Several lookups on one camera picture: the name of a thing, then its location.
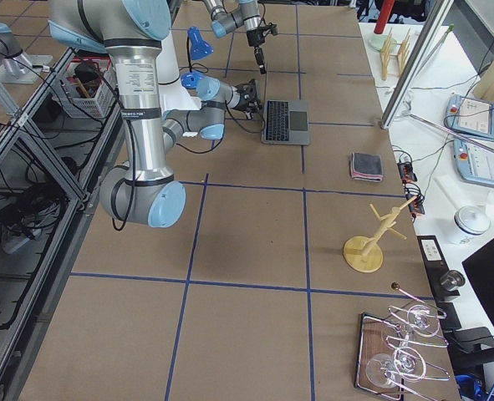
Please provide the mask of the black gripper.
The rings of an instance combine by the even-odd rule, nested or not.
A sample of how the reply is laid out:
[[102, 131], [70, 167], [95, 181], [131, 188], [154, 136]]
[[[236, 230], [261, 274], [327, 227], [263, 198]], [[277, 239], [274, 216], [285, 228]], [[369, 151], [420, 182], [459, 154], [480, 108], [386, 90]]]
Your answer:
[[265, 34], [263, 28], [247, 30], [248, 45], [252, 48], [260, 48], [265, 43]]
[[256, 112], [262, 112], [263, 103], [260, 103], [258, 97], [258, 81], [250, 79], [247, 83], [236, 86], [239, 99], [234, 109], [245, 114], [247, 119], [253, 119]]

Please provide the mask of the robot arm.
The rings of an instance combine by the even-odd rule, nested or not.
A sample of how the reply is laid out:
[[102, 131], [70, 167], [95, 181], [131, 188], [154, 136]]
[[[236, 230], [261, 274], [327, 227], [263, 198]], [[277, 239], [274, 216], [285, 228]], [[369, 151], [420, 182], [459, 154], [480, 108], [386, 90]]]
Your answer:
[[58, 42], [107, 53], [115, 71], [128, 161], [104, 178], [99, 200], [114, 219], [166, 228], [181, 217], [186, 190], [166, 153], [184, 133], [224, 134], [228, 109], [246, 116], [262, 107], [255, 79], [232, 86], [200, 76], [181, 84], [166, 1], [52, 1], [49, 29]]
[[231, 12], [225, 10], [223, 1], [203, 0], [203, 3], [211, 18], [212, 32], [217, 38], [223, 38], [244, 27], [250, 47], [258, 48], [265, 42], [262, 18], [256, 0], [241, 0]]

